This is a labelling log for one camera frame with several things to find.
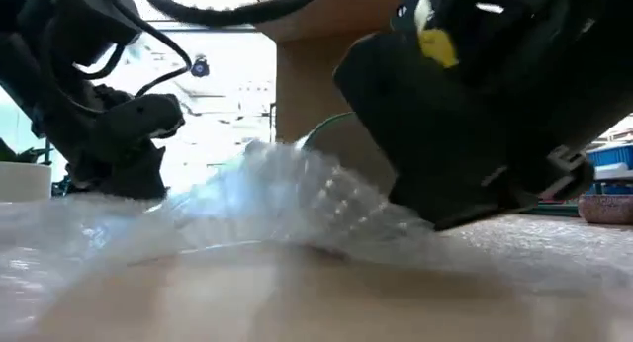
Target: yellow label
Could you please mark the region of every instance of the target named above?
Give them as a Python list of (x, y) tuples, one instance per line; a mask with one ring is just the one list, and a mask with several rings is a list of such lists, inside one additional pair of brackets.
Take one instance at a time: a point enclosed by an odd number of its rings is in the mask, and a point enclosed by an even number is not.
[(442, 30), (424, 30), (419, 36), (419, 47), (422, 54), (442, 64), (445, 68), (459, 63), (457, 52), (448, 34)]

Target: blue crate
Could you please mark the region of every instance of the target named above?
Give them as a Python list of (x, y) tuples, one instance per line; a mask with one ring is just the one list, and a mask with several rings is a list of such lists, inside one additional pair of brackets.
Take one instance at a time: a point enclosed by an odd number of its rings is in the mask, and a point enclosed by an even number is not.
[(587, 153), (587, 158), (595, 166), (625, 163), (633, 169), (633, 144), (592, 150)]

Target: bubble wrap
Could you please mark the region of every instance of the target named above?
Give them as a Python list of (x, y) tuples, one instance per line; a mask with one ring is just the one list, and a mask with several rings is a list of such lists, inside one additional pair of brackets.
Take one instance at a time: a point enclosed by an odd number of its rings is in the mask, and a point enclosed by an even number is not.
[(28, 331), (86, 275), (270, 241), (534, 290), (629, 287), (633, 277), (631, 231), (508, 216), (438, 234), (333, 160), (254, 143), (162, 203), (79, 196), (0, 206), (0, 340)]

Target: potted plant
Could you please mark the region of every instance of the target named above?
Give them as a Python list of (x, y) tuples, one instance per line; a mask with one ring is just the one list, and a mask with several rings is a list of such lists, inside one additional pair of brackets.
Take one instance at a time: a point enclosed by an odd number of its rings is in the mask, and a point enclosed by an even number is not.
[(0, 138), (0, 202), (26, 202), (50, 197), (50, 162), (38, 164), (51, 149), (17, 153)]

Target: pink bowl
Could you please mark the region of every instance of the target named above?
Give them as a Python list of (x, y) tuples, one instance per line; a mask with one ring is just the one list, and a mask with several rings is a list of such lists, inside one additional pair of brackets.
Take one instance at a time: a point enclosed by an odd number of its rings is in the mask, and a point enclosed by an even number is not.
[(582, 195), (578, 212), (588, 223), (633, 225), (633, 195)]

